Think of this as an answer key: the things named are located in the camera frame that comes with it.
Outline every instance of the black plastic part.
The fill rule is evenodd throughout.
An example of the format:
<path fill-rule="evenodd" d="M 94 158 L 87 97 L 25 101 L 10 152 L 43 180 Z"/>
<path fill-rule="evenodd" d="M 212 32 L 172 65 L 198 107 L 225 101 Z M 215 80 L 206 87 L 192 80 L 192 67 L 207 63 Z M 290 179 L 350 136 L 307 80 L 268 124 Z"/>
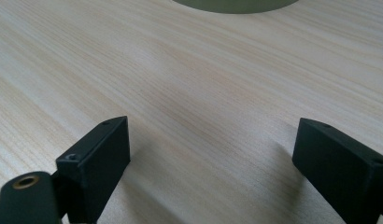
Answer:
<path fill-rule="evenodd" d="M 346 223 L 383 214 L 383 156 L 327 124 L 300 119 L 294 165 Z"/>
<path fill-rule="evenodd" d="M 129 162 L 127 117 L 97 125 L 56 160 L 61 215 L 71 223 L 96 222 Z"/>
<path fill-rule="evenodd" d="M 0 224 L 58 224 L 51 177 L 32 172 L 8 181 L 0 191 Z"/>

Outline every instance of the round green object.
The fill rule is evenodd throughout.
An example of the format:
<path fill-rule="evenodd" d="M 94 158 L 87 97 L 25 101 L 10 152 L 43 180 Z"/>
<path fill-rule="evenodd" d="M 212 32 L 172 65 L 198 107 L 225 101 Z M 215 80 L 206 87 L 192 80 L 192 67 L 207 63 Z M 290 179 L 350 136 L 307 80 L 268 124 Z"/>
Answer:
<path fill-rule="evenodd" d="M 248 14 L 271 11 L 288 6 L 297 0 L 174 0 L 182 5 L 204 11 Z"/>

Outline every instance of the light wood tabletop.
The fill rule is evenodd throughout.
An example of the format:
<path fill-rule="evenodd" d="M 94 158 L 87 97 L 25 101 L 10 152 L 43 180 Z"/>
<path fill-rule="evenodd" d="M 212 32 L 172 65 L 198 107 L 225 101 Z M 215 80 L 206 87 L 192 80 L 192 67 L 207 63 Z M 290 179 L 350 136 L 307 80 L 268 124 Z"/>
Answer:
<path fill-rule="evenodd" d="M 342 223 L 291 154 L 299 118 L 383 154 L 383 0 L 0 0 L 0 188 L 118 116 L 131 162 L 100 223 Z"/>

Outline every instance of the wood grain surface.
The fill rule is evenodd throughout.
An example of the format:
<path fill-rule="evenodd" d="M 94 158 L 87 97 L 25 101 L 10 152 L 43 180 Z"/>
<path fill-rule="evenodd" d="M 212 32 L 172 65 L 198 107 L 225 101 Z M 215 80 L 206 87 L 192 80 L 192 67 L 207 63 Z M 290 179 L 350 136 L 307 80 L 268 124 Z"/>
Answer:
<path fill-rule="evenodd" d="M 383 0 L 0 0 L 0 188 L 123 115 L 100 223 L 342 223 L 291 154 L 301 117 L 383 154 Z"/>

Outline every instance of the wooden table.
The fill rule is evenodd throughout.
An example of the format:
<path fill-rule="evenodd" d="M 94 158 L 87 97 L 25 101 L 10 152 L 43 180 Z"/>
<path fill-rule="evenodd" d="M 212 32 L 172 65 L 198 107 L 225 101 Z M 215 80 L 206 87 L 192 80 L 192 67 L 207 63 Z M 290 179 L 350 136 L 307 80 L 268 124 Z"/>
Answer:
<path fill-rule="evenodd" d="M 291 154 L 301 117 L 383 154 L 383 0 L 0 0 L 0 187 L 123 115 L 100 223 L 342 223 Z"/>

